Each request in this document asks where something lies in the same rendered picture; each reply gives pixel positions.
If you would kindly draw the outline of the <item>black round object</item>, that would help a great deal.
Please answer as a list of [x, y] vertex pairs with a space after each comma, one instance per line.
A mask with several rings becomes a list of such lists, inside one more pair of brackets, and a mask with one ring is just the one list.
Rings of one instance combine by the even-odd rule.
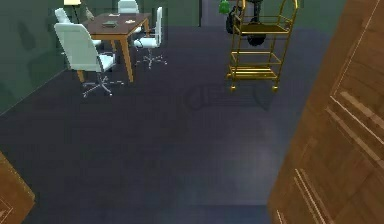
[[[251, 19], [251, 23], [259, 24], [260, 23], [259, 18], [253, 17]], [[264, 43], [265, 39], [266, 39], [265, 34], [255, 34], [255, 35], [248, 35], [247, 36], [247, 41], [251, 46], [262, 45]]]

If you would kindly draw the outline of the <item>brown wooden door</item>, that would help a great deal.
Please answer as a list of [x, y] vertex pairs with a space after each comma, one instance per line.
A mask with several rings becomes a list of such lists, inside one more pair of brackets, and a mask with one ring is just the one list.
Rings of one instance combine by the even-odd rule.
[[346, 0], [267, 208], [271, 224], [384, 224], [384, 0]]
[[22, 224], [35, 204], [35, 194], [0, 151], [0, 224]]

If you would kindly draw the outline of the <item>brown wooden table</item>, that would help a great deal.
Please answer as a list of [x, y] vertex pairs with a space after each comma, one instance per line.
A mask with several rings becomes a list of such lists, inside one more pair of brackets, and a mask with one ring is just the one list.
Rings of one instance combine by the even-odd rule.
[[[83, 22], [92, 39], [110, 41], [113, 49], [115, 49], [115, 41], [120, 43], [127, 76], [130, 82], [134, 81], [134, 74], [132, 71], [128, 38], [140, 26], [143, 26], [146, 35], [149, 35], [150, 17], [150, 13], [121, 13], [119, 17], [112, 17], [109, 16], [109, 13], [103, 13], [96, 16], [93, 20], [88, 19]], [[135, 23], [126, 24], [125, 21], [128, 20], [135, 20]], [[106, 21], [117, 21], [118, 25], [113, 28], [102, 27], [102, 23]]]

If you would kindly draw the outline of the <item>white office chair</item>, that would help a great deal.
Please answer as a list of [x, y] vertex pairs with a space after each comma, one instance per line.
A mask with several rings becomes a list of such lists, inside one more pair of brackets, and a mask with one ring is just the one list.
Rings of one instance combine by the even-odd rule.
[[136, 0], [119, 0], [118, 12], [119, 13], [138, 13], [139, 6]]
[[149, 36], [144, 36], [134, 41], [134, 47], [137, 50], [139, 49], [148, 50], [148, 54], [144, 55], [141, 60], [137, 61], [137, 63], [147, 62], [149, 69], [152, 68], [152, 64], [154, 62], [161, 62], [163, 64], [167, 64], [167, 61], [163, 58], [162, 55], [157, 55], [157, 56], [153, 55], [153, 50], [156, 48], [159, 48], [162, 43], [162, 39], [163, 39], [162, 21], [163, 21], [163, 7], [160, 6], [157, 8], [157, 11], [156, 11], [156, 23], [154, 27], [154, 32], [151, 33]]
[[111, 81], [106, 75], [116, 65], [116, 54], [113, 52], [100, 53], [93, 40], [82, 24], [56, 23], [54, 30], [63, 48], [70, 70], [94, 72], [96, 81], [84, 81], [82, 93], [86, 98], [91, 92], [102, 89], [107, 95], [112, 96], [112, 85], [124, 85], [123, 81]]
[[[59, 23], [70, 23], [71, 20], [69, 19], [69, 17], [67, 16], [65, 10], [63, 8], [58, 8], [54, 11], [55, 13], [55, 16], [58, 20]], [[101, 40], [92, 40], [93, 44], [95, 46], [99, 46], [102, 41]]]

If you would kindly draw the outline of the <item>black round pot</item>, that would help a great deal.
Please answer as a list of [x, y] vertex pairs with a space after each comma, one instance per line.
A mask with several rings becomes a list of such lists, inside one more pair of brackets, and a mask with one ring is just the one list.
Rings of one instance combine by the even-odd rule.
[[233, 34], [233, 19], [236, 10], [238, 11], [238, 13], [241, 14], [242, 8], [238, 6], [233, 6], [232, 10], [228, 13], [228, 16], [226, 18], [226, 30], [229, 34]]

